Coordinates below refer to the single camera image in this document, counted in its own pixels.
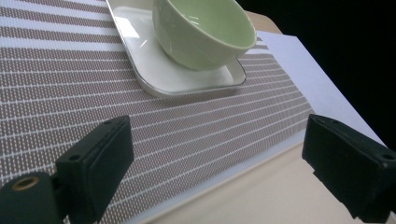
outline bowl rim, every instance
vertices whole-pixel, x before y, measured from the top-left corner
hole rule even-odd
[[[229,44],[229,43],[227,43],[227,42],[225,42],[225,41],[222,41],[222,40],[219,39],[219,38],[214,37],[214,36],[211,35],[210,33],[204,31],[204,30],[201,29],[200,27],[198,27],[198,26],[192,24],[192,22],[190,22],[189,20],[187,20],[187,18],[184,17],[184,16],[182,15],[182,12],[181,12],[180,10],[178,10],[177,7],[175,7],[175,5],[172,3],[172,0],[164,0],[164,1],[168,2],[169,5],[172,7],[172,9],[174,9],[174,10],[177,12],[177,15],[178,15],[179,17],[181,17],[182,20],[185,21],[189,26],[192,26],[193,29],[195,29],[195,30],[199,31],[200,33],[202,33],[202,34],[204,34],[204,35],[210,37],[212,40],[214,40],[214,41],[216,41],[216,42],[218,42],[218,43],[220,43],[220,44],[222,44],[222,45],[224,45],[224,46],[227,46],[227,47],[233,48],[233,49],[239,49],[239,50],[249,50],[249,49],[253,48],[253,47],[256,45],[256,42],[257,42],[257,31],[256,31],[256,28],[254,27],[253,22],[251,21],[251,19],[248,17],[248,14],[245,12],[244,9],[242,9],[242,7],[241,7],[236,1],[231,1],[231,2],[232,2],[233,4],[235,4],[235,5],[238,7],[239,10],[242,11],[242,15],[245,16],[245,18],[247,19],[247,21],[248,21],[248,23],[249,23],[249,26],[251,27],[250,30],[251,30],[251,33],[252,33],[252,41],[251,41],[251,44],[248,45],[248,46],[246,46],[246,47],[240,47],[240,46],[237,46],[237,45]]]

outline ceramic bowl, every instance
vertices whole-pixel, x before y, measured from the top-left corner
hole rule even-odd
[[[175,62],[193,70],[224,66],[256,43],[248,15],[234,0],[154,0],[158,42]]]

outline gray placemat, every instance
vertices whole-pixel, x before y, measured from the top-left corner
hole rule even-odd
[[[102,223],[120,223],[303,130],[310,104],[267,47],[244,85],[158,99],[138,85],[105,1],[0,3],[0,186],[53,162],[100,122],[132,119],[135,161]]]

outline white saucer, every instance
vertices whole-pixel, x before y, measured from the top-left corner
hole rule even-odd
[[[246,80],[236,59],[219,69],[203,72],[168,58],[155,37],[150,10],[121,6],[112,10],[112,16],[140,86],[154,96],[164,98],[231,88]]]

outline screw hole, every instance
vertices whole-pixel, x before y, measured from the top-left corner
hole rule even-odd
[[[395,159],[393,156],[390,156],[389,154],[382,155],[382,158],[388,161],[393,161]]]
[[[11,188],[15,191],[26,190],[36,185],[39,180],[40,178],[38,178],[37,176],[28,176],[17,181],[15,184],[12,185]]]
[[[74,155],[69,158],[70,161],[76,161],[79,159],[79,155]]]

